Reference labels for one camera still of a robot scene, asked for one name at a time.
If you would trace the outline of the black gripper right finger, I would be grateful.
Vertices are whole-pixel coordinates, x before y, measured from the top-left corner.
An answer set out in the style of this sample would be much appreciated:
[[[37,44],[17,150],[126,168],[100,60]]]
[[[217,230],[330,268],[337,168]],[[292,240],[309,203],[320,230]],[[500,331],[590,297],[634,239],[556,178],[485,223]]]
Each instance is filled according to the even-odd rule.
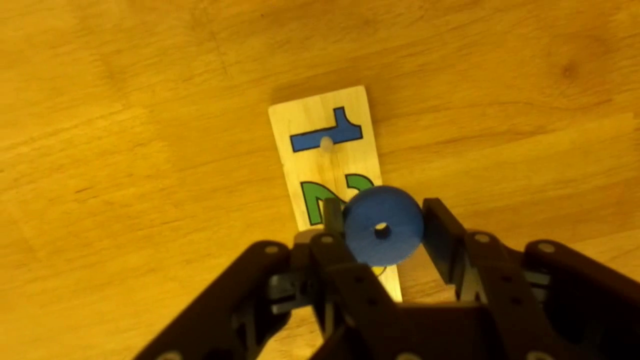
[[[640,283],[556,243],[524,250],[468,230],[437,198],[399,208],[454,299],[403,306],[398,353],[418,360],[640,360]]]

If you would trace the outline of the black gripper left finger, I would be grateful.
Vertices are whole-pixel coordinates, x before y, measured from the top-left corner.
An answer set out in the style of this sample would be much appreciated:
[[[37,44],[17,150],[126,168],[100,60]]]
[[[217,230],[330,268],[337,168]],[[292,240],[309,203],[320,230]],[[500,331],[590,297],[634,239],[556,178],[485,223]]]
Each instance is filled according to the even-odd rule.
[[[324,205],[324,229],[287,248],[260,240],[166,325],[134,360],[255,360],[297,309],[324,337],[312,360],[390,354],[393,302],[346,247],[346,207]]]

